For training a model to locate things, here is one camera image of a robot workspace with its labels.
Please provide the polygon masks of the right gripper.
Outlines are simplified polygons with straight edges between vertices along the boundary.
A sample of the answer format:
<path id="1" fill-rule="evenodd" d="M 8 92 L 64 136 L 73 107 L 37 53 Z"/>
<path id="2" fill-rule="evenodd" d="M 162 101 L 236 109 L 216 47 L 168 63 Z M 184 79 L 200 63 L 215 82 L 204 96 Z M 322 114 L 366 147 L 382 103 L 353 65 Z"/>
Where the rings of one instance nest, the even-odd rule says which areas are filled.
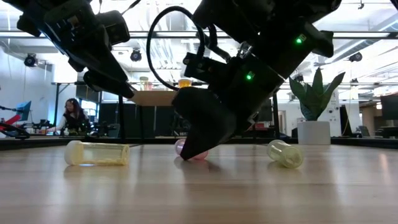
<path id="1" fill-rule="evenodd" d="M 180 153 L 189 160 L 251 127 L 261 106 L 284 78 L 253 55 L 219 62 L 204 57 L 201 77 L 208 88 L 179 89 L 172 100 L 190 124 Z"/>

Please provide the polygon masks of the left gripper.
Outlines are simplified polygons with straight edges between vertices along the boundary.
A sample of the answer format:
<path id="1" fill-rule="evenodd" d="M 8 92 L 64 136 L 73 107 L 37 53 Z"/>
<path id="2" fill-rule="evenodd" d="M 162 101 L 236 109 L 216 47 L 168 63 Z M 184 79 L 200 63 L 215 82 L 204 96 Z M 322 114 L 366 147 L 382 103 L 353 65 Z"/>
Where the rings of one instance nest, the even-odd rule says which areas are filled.
<path id="1" fill-rule="evenodd" d="M 125 98 L 134 96 L 127 75 L 109 49 L 104 25 L 84 0 L 69 0 L 44 15 L 52 40 L 78 64 L 78 72 L 87 71 L 83 81 L 93 91 L 106 91 Z"/>

